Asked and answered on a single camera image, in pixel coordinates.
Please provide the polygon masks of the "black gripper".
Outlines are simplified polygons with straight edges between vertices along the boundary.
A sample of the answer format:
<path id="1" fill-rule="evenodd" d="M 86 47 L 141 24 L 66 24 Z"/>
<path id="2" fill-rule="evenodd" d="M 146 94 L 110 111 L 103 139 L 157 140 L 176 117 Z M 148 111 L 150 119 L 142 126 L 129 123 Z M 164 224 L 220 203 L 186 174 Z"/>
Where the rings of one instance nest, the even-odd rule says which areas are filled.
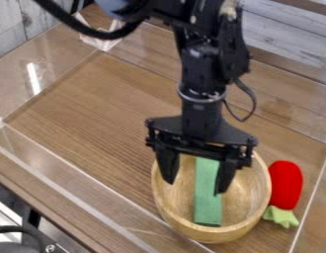
<path id="1" fill-rule="evenodd" d="M 149 118 L 146 146 L 157 155 L 162 179 L 173 184 L 180 155 L 220 161 L 214 192 L 226 192 L 236 169 L 252 164 L 257 139 L 232 126 L 222 117 L 225 98 L 181 99 L 178 116 Z"/>

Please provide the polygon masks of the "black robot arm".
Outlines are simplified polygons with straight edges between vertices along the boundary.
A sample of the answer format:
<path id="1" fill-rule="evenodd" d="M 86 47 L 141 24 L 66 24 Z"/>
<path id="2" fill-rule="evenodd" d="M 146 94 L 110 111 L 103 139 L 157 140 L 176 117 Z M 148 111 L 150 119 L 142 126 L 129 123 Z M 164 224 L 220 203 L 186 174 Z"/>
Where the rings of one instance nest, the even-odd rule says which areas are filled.
<path id="1" fill-rule="evenodd" d="M 146 146 L 168 183 L 174 181 L 182 154 L 216 160 L 213 193 L 224 193 L 236 171 L 252 163 L 257 145 L 257 139 L 221 116 L 226 86 L 242 87 L 240 77 L 249 72 L 238 0 L 93 0 L 107 16 L 124 22 L 113 32 L 82 24 L 54 0 L 33 1 L 73 30 L 105 41 L 128 36 L 150 18 L 170 26 L 181 63 L 181 114 L 146 119 Z"/>

